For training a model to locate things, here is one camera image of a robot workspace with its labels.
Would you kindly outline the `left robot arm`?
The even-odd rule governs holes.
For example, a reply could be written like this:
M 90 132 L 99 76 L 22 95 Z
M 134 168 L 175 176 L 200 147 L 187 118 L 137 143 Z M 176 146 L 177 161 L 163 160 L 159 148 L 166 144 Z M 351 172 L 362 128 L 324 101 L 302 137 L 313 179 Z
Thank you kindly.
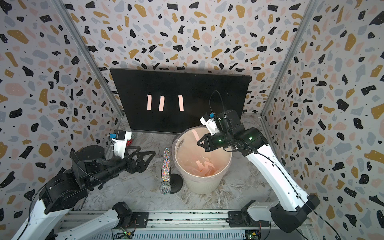
M 131 147 L 133 152 L 123 157 L 105 159 L 104 149 L 89 146 L 71 152 L 73 166 L 60 171 L 44 184 L 33 196 L 28 217 L 13 236 L 14 240 L 87 240 L 105 230 L 136 228 L 140 219 L 125 202 L 113 205 L 105 213 L 75 228 L 55 232 L 55 227 L 75 205 L 88 196 L 96 187 L 116 178 L 122 172 L 144 172 L 156 152 L 143 152 L 140 147 Z

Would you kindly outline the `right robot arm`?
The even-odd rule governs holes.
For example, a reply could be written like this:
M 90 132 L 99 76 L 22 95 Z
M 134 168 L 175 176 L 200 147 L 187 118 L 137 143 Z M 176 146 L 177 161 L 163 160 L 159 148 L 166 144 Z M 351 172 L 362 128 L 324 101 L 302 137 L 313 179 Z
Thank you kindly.
M 229 110 L 221 114 L 205 114 L 200 122 L 209 133 L 197 145 L 206 152 L 228 149 L 241 153 L 262 174 L 277 196 L 277 201 L 250 201 L 242 208 L 245 224 L 266 221 L 274 223 L 285 233 L 299 228 L 320 204 L 316 195 L 303 190 L 279 162 L 265 136 L 256 128 L 246 129 L 238 114 Z

